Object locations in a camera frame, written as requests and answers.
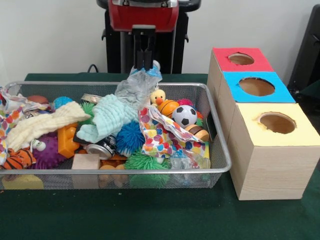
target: red top panel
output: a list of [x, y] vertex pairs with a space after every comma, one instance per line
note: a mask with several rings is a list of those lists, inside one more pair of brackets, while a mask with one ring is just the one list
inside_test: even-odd
[[[223, 72], [274, 72], [272, 66], [259, 48], [213, 48], [213, 53]], [[241, 58], [239, 55], [241, 54], [249, 56], [247, 60], [251, 59], [253, 63], [248, 64], [248, 62], [246, 62], [247, 65], [241, 65], [230, 60], [230, 56], [232, 55], [238, 55], [238, 57], [235, 58], [239, 60], [239, 58]]]
[[133, 25], [155, 25], [158, 33], [172, 32], [179, 7], [119, 6], [109, 1], [110, 23], [115, 31], [131, 32]]

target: box with hole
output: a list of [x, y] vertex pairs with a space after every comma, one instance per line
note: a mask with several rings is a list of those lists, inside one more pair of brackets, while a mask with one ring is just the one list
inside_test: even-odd
[[214, 103], [218, 101], [223, 72], [274, 72], [259, 48], [213, 48], [207, 86]]
[[295, 103], [295, 100], [275, 72], [223, 72], [216, 110], [226, 139], [236, 103]]
[[300, 199], [320, 136], [297, 103], [237, 103], [228, 149], [239, 200]]

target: metal basket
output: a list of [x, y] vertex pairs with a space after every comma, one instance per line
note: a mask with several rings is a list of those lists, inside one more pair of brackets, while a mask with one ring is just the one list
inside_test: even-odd
[[[11, 95], [41, 95], [50, 102], [57, 97], [67, 96], [80, 103], [83, 94], [113, 94], [117, 85], [117, 82], [22, 81], [6, 87]], [[211, 139], [211, 169], [71, 170], [73, 160], [69, 159], [56, 169], [0, 170], [0, 189], [212, 188], [221, 174], [231, 168], [231, 160], [207, 86], [201, 83], [161, 83], [159, 87], [165, 91], [168, 99], [190, 99], [202, 113], [203, 127], [210, 133]]]

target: blue square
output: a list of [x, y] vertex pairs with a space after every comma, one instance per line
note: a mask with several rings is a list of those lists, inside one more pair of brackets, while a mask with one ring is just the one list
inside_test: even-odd
[[[275, 72], [245, 71], [245, 72], [223, 72], [224, 78], [230, 88], [233, 99], [238, 103], [295, 103], [287, 87]], [[273, 85], [274, 92], [268, 95], [252, 95], [243, 90], [240, 81], [245, 79], [264, 80]]]

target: white wall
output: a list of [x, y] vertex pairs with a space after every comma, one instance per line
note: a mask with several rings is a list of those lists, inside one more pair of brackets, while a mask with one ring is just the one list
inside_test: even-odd
[[[288, 82], [317, 0], [202, 0], [189, 14], [183, 72], [207, 73], [210, 50], [258, 47]], [[0, 85], [27, 73], [106, 72], [104, 10], [95, 0], [0, 0]]]

